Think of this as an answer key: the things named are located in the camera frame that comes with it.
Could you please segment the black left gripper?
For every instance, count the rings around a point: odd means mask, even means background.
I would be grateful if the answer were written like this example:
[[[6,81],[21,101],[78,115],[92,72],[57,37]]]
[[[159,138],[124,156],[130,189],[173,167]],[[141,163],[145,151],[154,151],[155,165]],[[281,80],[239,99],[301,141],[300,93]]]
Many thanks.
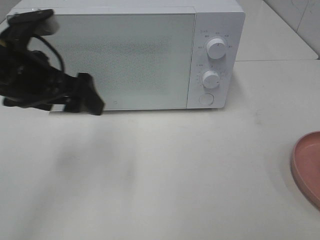
[[[103,113],[105,102],[90,74],[66,74],[61,54],[44,37],[18,37],[5,30],[0,34],[0,94],[4,106],[50,111],[61,104],[67,113]],[[56,56],[59,68],[50,64],[43,51],[28,48],[31,39],[39,40]]]

